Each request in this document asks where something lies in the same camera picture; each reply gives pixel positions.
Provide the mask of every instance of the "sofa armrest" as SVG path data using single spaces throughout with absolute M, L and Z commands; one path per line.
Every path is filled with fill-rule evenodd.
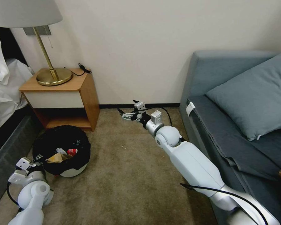
M 207 91 L 276 56 L 268 51 L 196 51 L 190 60 L 180 104 L 189 96 Z

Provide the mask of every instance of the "bed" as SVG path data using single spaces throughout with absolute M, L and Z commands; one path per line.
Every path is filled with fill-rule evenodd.
M 2 59 L 8 79 L 0 82 L 0 198 L 19 158 L 26 156 L 41 129 L 38 119 L 18 91 L 33 71 L 8 28 L 0 28 Z

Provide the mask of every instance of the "nightstand shelf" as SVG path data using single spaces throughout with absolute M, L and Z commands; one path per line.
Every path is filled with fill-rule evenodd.
M 83 73 L 81 69 L 71 70 Z M 36 76 L 19 90 L 45 128 L 73 125 L 95 130 L 100 109 L 92 74 L 73 75 L 67 83 L 51 87 L 38 84 Z

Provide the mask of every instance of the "white bedsheet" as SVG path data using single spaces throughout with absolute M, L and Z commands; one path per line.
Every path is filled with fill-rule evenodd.
M 9 79 L 6 85 L 0 83 L 0 127 L 16 109 L 27 105 L 19 88 L 32 77 L 32 70 L 20 61 L 9 59 L 6 64 L 9 69 Z

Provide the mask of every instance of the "carpet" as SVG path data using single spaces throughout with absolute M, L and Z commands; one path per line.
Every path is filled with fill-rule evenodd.
M 178 108 L 168 110 L 173 126 L 187 137 Z M 163 121 L 169 124 L 165 113 Z M 142 124 L 122 120 L 116 109 L 102 109 L 95 132 L 87 135 L 91 159 L 81 174 L 47 174 L 54 196 L 43 207 L 44 225 L 217 224 L 208 198 L 179 185 L 186 181 Z M 21 187 L 10 189 L 16 197 Z M 5 193 L 0 224 L 16 212 Z

